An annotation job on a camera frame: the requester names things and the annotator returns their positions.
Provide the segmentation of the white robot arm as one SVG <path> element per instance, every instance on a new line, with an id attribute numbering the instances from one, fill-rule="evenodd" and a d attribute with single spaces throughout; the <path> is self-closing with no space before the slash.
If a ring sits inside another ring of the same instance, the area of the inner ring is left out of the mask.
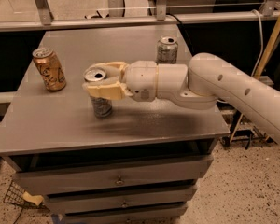
<path id="1" fill-rule="evenodd" d="M 163 99 L 184 108 L 209 109 L 222 99 L 280 145 L 280 91 L 216 55 L 199 53 L 187 64 L 97 63 L 84 76 L 83 89 L 90 96 L 112 101 Z"/>

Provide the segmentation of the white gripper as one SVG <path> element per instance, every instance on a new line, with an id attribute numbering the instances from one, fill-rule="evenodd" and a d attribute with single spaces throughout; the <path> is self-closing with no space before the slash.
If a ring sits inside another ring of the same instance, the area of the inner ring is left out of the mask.
<path id="1" fill-rule="evenodd" d="M 153 101 L 157 89 L 157 64 L 153 61 L 137 61 L 127 66 L 125 62 L 96 63 L 85 71 L 85 80 L 88 82 L 111 77 L 122 78 L 124 75 L 123 80 L 127 86 L 116 81 L 107 85 L 92 85 L 85 82 L 82 87 L 95 98 L 121 100 L 131 97 L 137 102 Z"/>

